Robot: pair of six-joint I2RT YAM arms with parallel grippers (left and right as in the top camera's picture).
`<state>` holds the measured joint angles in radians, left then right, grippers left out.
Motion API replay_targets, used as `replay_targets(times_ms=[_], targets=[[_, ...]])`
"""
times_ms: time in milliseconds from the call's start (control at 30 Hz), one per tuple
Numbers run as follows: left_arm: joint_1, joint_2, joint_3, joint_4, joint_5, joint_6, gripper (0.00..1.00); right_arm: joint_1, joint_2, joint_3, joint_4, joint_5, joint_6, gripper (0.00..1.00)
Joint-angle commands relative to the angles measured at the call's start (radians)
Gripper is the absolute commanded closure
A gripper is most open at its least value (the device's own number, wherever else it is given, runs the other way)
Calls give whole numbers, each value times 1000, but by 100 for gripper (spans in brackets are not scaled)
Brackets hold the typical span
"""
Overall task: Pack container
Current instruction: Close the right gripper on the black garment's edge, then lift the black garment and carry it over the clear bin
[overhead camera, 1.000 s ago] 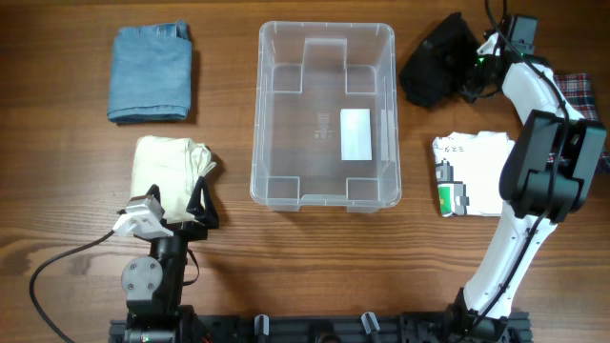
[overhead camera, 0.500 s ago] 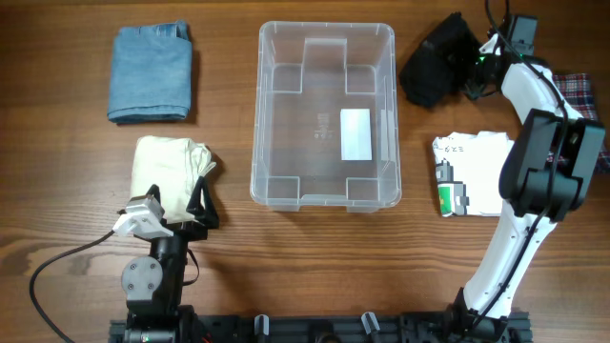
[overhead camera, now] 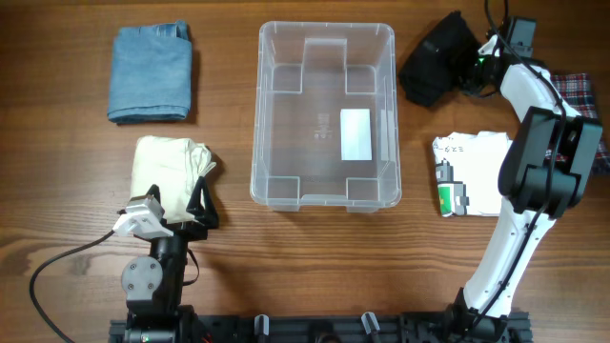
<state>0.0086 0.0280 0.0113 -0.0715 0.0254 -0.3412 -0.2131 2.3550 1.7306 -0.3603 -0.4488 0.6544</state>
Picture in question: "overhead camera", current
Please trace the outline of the black garment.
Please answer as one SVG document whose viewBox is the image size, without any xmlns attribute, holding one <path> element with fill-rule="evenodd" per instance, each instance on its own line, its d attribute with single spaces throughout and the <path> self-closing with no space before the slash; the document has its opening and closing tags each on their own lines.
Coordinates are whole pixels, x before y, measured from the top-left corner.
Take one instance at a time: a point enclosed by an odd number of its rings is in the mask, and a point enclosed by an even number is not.
<svg viewBox="0 0 610 343">
<path fill-rule="evenodd" d="M 440 20 L 417 44 L 398 73 L 407 100 L 432 107 L 476 63 L 480 43 L 459 10 Z"/>
</svg>

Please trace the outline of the red plaid shirt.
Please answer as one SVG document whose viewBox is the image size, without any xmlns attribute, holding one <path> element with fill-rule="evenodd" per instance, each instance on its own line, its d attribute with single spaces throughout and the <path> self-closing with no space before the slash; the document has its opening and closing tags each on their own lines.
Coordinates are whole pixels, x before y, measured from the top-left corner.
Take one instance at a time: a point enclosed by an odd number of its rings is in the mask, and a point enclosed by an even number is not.
<svg viewBox="0 0 610 343">
<path fill-rule="evenodd" d="M 551 82 L 567 104 L 580 115 L 600 119 L 593 84 L 589 74 L 553 74 Z M 599 142 L 591 173 L 593 175 L 609 174 L 609 151 L 603 139 Z"/>
</svg>

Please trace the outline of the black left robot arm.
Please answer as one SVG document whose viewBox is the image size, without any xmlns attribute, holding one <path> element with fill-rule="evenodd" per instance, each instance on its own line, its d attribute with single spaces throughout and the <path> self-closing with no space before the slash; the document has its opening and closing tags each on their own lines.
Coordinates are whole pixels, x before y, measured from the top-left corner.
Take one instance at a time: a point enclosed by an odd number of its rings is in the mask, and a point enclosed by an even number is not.
<svg viewBox="0 0 610 343">
<path fill-rule="evenodd" d="M 160 189 L 153 184 L 146 194 L 130 199 L 113 231 L 151 244 L 150 252 L 131 260 L 121 275 L 126 294 L 127 319 L 113 321 L 111 342 L 211 342 L 211 332 L 190 305 L 181 303 L 189 260 L 188 244 L 205 240 L 219 226 L 206 178 L 198 177 L 186 212 L 193 219 L 170 224 L 164 218 Z"/>
</svg>

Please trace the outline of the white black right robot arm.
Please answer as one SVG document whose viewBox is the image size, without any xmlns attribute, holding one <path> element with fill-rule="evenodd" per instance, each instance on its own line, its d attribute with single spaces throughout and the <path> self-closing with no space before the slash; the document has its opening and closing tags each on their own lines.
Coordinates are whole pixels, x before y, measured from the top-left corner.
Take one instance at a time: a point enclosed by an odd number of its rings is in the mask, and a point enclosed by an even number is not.
<svg viewBox="0 0 610 343">
<path fill-rule="evenodd" d="M 498 342 L 508 329 L 514 293 L 539 241 L 578 205 L 601 139 L 599 120 L 579 115 L 537 61 L 498 57 L 499 91 L 520 127 L 498 174 L 498 223 L 478 268 L 447 309 L 447 342 Z"/>
</svg>

